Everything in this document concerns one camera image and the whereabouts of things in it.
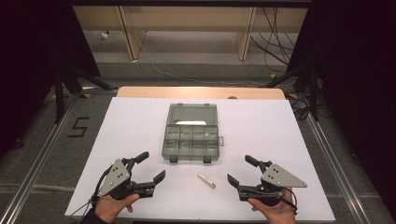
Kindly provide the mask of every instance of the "human hand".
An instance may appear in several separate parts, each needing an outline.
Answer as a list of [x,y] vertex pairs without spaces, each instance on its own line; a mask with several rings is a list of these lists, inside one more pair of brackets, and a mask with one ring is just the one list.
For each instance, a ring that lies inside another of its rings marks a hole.
[[132,213],[134,210],[132,209],[131,204],[136,202],[138,199],[138,194],[129,195],[122,200],[115,200],[110,195],[107,195],[99,198],[96,204],[95,214],[103,221],[113,223],[123,208],[126,207],[128,212]]
[[[285,190],[283,198],[292,202],[291,189]],[[280,202],[275,206],[267,206],[257,199],[249,198],[247,202],[253,207],[252,211],[260,211],[268,219],[271,224],[295,224],[294,210],[284,202]]]

